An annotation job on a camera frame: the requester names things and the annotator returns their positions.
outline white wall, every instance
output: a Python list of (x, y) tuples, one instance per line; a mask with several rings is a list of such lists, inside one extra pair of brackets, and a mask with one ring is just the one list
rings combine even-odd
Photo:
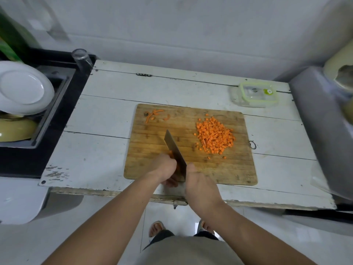
[(51, 36), (28, 22), (38, 7), (0, 5), (45, 49), (267, 80), (322, 64), (353, 33), (353, 0), (43, 1), (56, 22)]

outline hand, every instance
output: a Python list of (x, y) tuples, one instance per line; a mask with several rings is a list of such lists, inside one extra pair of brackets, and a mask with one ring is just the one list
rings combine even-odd
[(197, 169), (193, 163), (186, 167), (185, 198), (191, 209), (202, 219), (224, 204), (216, 183)]
[(156, 178), (158, 183), (162, 183), (168, 187), (176, 187), (178, 186), (178, 182), (175, 178), (171, 177), (176, 168), (177, 162), (171, 159), (169, 155), (161, 153), (152, 160), (146, 175)]

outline yellow bowl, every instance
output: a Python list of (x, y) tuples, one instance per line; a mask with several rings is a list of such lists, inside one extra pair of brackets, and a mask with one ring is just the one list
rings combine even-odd
[(38, 124), (26, 118), (0, 119), (0, 142), (29, 139)]

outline foot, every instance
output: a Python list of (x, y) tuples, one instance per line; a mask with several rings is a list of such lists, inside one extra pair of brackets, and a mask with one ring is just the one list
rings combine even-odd
[(215, 231), (205, 221), (200, 220), (197, 232), (200, 232), (202, 230), (208, 231), (208, 232), (212, 233), (213, 235), (215, 234)]
[(157, 233), (159, 233), (161, 230), (165, 230), (163, 223), (160, 221), (156, 221), (155, 223), (153, 223), (148, 231), (148, 236), (154, 237), (157, 235)]

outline wooden cutting board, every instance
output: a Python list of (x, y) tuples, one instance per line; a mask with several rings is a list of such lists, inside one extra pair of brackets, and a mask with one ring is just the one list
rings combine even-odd
[[(146, 111), (163, 109), (154, 120), (145, 123)], [(223, 155), (208, 154), (196, 147), (199, 139), (196, 123), (201, 118), (207, 118), (205, 114), (214, 116), (227, 128), (233, 129), (236, 140), (234, 146), (227, 147)], [(257, 176), (252, 159), (244, 116), (241, 112), (217, 111), (196, 109), (189, 107), (162, 106), (139, 104), (131, 131), (131, 138), (125, 163), (124, 177), (136, 179), (141, 176), (146, 166), (160, 153), (168, 153), (168, 147), (164, 142), (165, 131), (169, 129), (186, 163), (193, 162), (197, 169), (209, 175), (219, 184), (255, 185)]]

